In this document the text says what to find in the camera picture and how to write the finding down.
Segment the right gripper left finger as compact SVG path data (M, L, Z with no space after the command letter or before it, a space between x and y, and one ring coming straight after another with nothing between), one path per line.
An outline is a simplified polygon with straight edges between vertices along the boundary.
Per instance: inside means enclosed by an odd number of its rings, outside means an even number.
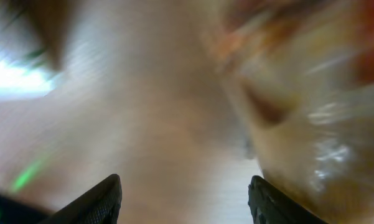
M111 174L39 224L116 224L121 201L120 177Z

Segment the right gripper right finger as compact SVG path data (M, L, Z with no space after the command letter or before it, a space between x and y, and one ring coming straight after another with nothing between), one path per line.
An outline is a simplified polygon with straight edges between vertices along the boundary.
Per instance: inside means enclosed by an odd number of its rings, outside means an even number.
M248 186L254 224L327 224L258 175Z

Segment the red orange pasta packet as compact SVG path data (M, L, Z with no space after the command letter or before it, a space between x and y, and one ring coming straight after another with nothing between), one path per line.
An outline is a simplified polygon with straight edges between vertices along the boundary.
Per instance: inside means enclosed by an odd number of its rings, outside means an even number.
M374 0L202 6L260 177L326 223L374 223Z

